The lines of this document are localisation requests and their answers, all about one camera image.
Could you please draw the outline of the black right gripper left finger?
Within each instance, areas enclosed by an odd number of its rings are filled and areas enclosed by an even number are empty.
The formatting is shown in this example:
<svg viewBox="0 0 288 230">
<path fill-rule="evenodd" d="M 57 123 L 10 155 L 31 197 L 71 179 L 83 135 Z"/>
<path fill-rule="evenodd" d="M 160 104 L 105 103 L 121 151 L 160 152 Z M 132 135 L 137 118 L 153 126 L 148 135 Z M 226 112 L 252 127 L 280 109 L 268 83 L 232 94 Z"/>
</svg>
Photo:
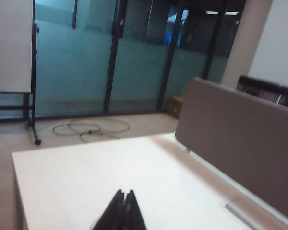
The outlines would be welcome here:
<svg viewBox="0 0 288 230">
<path fill-rule="evenodd" d="M 93 226 L 94 230 L 125 230 L 125 196 L 121 189 L 119 189 L 105 211 L 102 213 L 96 224 Z"/>
</svg>

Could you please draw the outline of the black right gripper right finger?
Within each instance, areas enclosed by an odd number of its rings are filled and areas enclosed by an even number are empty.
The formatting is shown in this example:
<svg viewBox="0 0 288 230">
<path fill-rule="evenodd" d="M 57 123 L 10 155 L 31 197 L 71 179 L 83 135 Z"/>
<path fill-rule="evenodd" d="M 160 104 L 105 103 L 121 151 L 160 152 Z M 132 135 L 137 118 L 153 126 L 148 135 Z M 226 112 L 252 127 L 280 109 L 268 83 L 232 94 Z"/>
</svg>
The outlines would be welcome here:
<svg viewBox="0 0 288 230">
<path fill-rule="evenodd" d="M 133 190 L 127 194 L 124 204 L 124 229 L 147 230 Z"/>
</svg>

